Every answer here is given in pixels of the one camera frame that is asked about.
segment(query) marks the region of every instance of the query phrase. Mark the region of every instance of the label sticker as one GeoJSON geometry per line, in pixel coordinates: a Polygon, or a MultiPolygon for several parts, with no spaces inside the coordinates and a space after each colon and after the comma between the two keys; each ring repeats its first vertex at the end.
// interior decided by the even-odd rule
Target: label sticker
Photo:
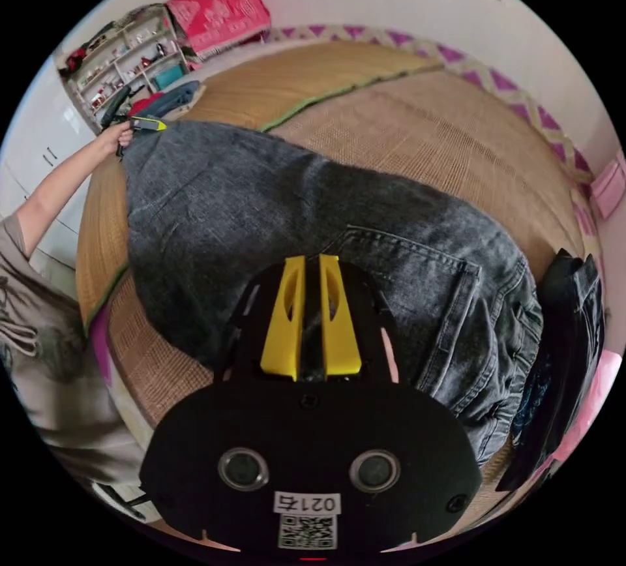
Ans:
{"type": "Polygon", "coordinates": [[[275,492],[274,513],[292,516],[338,516],[341,513],[341,495],[275,492]]]}
{"type": "Polygon", "coordinates": [[[281,514],[278,548],[296,550],[337,548],[337,517],[281,514]]]}

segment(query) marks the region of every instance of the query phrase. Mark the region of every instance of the qr code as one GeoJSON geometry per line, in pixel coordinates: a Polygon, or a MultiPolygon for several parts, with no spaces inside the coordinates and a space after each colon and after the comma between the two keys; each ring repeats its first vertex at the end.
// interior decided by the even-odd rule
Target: qr code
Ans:
{"type": "Polygon", "coordinates": [[[280,517],[279,548],[334,549],[337,548],[336,516],[280,517]]]}

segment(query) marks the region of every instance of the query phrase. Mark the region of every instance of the person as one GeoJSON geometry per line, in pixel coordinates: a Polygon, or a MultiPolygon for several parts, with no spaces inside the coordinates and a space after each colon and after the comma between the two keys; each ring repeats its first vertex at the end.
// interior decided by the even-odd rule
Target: person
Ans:
{"type": "Polygon", "coordinates": [[[128,122],[106,129],[0,222],[0,357],[40,437],[87,485],[137,481],[143,451],[113,405],[78,304],[29,260],[79,186],[131,139],[128,122]]]}

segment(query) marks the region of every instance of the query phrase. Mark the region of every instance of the screw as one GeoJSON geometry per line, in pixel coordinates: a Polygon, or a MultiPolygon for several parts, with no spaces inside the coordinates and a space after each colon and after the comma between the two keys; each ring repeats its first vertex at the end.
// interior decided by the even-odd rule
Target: screw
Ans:
{"type": "Polygon", "coordinates": [[[317,395],[303,395],[300,399],[300,406],[303,410],[314,410],[320,404],[320,398],[317,395]]]}
{"type": "Polygon", "coordinates": [[[465,509],[467,504],[468,504],[468,496],[466,494],[457,494],[456,496],[453,496],[448,501],[448,504],[445,506],[445,508],[451,514],[458,514],[459,512],[462,512],[465,509]]]}

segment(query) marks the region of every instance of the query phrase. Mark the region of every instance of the gray denim jeans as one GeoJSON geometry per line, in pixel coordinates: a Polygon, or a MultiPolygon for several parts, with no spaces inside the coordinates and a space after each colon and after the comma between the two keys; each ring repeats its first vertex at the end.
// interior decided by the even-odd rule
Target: gray denim jeans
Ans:
{"type": "Polygon", "coordinates": [[[257,272],[336,254],[385,294],[401,380],[458,417],[480,464],[505,443],[543,319],[524,255],[489,216],[429,186],[218,123],[179,121],[139,138],[123,165],[138,297],[170,344],[215,364],[257,272]]]}

